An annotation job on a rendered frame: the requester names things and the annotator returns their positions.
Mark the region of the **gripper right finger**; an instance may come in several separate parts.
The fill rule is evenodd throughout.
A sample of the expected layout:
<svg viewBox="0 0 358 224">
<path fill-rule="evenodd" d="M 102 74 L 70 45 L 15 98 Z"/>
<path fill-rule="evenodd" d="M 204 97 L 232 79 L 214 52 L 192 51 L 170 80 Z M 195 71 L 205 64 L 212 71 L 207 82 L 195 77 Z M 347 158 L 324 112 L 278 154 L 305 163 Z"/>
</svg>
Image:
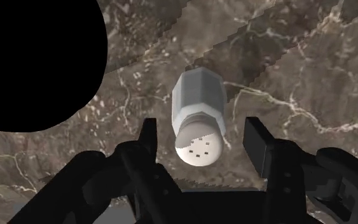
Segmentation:
<svg viewBox="0 0 358 224">
<path fill-rule="evenodd" d="M 307 153 L 255 116 L 245 119 L 242 144 L 267 180 L 261 224 L 323 224 L 307 213 L 307 200 L 337 224 L 358 224 L 358 158 L 335 147 Z"/>
</svg>

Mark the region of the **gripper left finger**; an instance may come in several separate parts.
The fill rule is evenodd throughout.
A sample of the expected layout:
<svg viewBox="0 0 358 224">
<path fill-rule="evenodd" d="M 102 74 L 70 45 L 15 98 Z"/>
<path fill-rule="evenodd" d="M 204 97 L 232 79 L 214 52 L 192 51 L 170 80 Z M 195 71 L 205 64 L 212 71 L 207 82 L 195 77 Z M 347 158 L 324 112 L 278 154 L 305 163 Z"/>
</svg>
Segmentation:
<svg viewBox="0 0 358 224">
<path fill-rule="evenodd" d="M 156 163 L 156 119 L 147 118 L 139 138 L 75 155 L 8 224 L 93 224 L 112 199 L 128 196 L 135 224 L 182 224 L 181 190 Z"/>
</svg>

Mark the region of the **white salt shaker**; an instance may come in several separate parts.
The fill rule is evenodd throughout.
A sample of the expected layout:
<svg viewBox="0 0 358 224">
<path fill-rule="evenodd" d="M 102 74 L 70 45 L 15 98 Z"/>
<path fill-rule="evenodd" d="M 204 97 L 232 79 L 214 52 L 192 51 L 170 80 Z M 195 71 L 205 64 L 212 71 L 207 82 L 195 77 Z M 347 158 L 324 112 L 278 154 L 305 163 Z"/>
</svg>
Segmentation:
<svg viewBox="0 0 358 224">
<path fill-rule="evenodd" d="M 223 152 L 226 89 L 220 75 L 198 67 L 183 72 L 172 90 L 172 128 L 179 158 L 205 167 Z"/>
</svg>

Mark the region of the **black round object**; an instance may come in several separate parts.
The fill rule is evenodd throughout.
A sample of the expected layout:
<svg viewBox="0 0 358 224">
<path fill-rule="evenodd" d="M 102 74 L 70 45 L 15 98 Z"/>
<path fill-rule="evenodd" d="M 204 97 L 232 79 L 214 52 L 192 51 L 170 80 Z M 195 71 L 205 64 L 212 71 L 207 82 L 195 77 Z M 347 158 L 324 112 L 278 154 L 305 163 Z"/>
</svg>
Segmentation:
<svg viewBox="0 0 358 224">
<path fill-rule="evenodd" d="M 97 0 L 0 0 L 0 131 L 66 121 L 92 100 L 106 64 Z"/>
</svg>

